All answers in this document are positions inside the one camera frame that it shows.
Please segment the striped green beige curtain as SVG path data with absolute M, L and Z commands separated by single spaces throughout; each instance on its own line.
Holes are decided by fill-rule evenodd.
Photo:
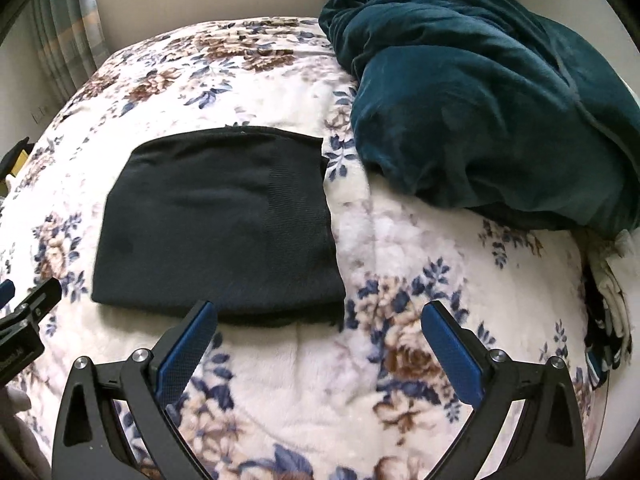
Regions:
M 54 94 L 66 103 L 111 55 L 96 0 L 30 0 L 37 54 Z

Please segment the white clothes pile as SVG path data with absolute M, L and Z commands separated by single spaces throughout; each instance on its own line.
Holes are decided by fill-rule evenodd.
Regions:
M 623 230 L 612 242 L 586 237 L 585 292 L 588 330 L 586 363 L 592 388 L 602 387 L 608 373 L 631 359 L 639 304 L 639 231 Z

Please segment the black knit garment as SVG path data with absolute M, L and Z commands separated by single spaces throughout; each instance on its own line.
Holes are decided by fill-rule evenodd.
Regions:
M 336 261 L 313 136 L 224 127 L 137 146 L 108 193 L 93 301 L 183 316 L 207 300 L 222 322 L 336 322 Z

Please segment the dark teal velvet blanket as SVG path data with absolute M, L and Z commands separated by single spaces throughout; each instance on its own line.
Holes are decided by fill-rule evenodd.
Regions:
M 574 30 L 516 0 L 330 0 L 319 24 L 394 188 L 521 230 L 638 226 L 638 103 Z

